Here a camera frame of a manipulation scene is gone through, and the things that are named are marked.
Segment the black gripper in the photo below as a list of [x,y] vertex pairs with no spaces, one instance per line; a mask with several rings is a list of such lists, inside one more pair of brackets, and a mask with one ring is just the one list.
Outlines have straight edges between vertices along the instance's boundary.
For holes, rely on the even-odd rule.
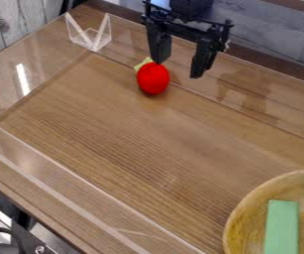
[[190,78],[199,78],[213,67],[218,52],[227,48],[229,30],[234,27],[231,18],[219,18],[214,13],[215,0],[142,0],[142,3],[150,55],[156,64],[171,55],[172,38],[164,25],[203,23],[210,26],[198,39],[192,56]]

